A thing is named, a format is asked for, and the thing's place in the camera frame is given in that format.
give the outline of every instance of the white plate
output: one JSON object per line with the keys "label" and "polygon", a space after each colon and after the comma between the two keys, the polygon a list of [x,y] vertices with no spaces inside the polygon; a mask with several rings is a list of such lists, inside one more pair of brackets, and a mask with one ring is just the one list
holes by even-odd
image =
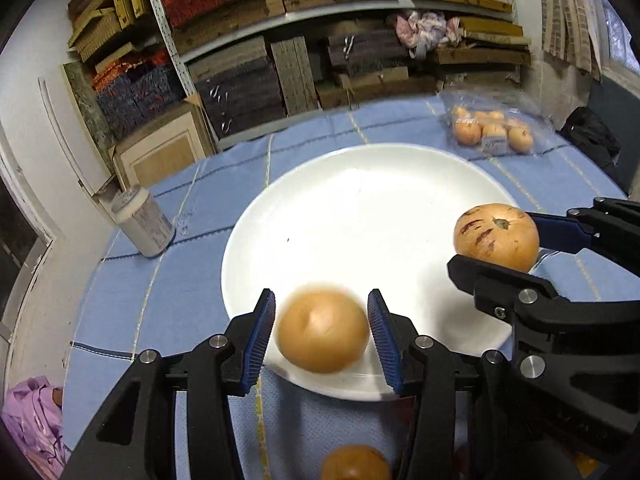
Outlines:
{"label": "white plate", "polygon": [[[391,312],[449,349],[498,348],[510,327],[478,312],[447,276],[456,220],[490,202],[516,205],[483,170],[440,150],[372,144],[320,156],[270,185],[238,220],[222,261],[226,311],[250,312],[265,287],[283,305],[300,286],[332,283],[363,306],[379,288]],[[372,339],[353,367],[321,375],[289,363],[275,335],[265,364],[292,383],[341,399],[392,397]]]}

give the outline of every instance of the pink cloth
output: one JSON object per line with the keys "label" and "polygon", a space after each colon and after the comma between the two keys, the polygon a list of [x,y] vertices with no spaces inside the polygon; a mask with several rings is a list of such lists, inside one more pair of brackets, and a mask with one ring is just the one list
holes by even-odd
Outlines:
{"label": "pink cloth", "polygon": [[2,420],[31,465],[47,480],[66,465],[62,445],[62,410],[53,402],[46,377],[31,378],[7,391]]}
{"label": "pink cloth", "polygon": [[426,12],[420,15],[416,10],[407,17],[396,16],[396,35],[409,49],[412,59],[425,59],[440,44],[458,46],[460,18],[444,19],[440,12]]}

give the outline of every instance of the price label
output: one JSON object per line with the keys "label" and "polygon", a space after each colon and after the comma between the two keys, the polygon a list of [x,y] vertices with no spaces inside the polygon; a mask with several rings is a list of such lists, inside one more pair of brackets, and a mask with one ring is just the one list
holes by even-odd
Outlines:
{"label": "price label", "polygon": [[482,150],[491,155],[504,155],[507,152],[507,136],[482,136]]}

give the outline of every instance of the blue tablecloth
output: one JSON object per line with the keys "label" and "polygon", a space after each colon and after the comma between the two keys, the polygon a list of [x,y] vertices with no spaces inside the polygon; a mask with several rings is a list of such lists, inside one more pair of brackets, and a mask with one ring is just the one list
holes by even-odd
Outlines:
{"label": "blue tablecloth", "polygon": [[[76,321],[65,381],[64,439],[73,449],[132,356],[146,348],[163,355],[191,350],[228,317],[220,289],[226,241],[249,203],[278,177],[333,150],[374,142],[433,146],[471,160],[498,180],[521,208],[564,215],[595,196],[623,193],[561,137],[535,146],[536,156],[483,155],[456,145],[437,97],[372,103],[297,124],[202,160],[157,184],[152,192],[177,225],[161,257],[142,257],[118,230],[92,275]],[[589,251],[543,260],[536,273],[575,301],[630,300],[640,280]],[[263,369],[258,387],[230,399],[245,478],[319,477],[322,458],[337,446],[369,444],[393,462],[407,428],[385,402],[331,399],[303,390]],[[178,478],[189,478],[186,404],[176,413]]]}

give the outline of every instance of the bag of onions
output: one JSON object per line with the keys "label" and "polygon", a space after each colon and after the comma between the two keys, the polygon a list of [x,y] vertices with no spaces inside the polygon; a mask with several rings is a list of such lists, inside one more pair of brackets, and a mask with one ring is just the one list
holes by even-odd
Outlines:
{"label": "bag of onions", "polygon": [[462,146],[477,146],[491,155],[534,155],[549,146],[545,121],[505,105],[492,96],[460,90],[442,92],[452,137]]}

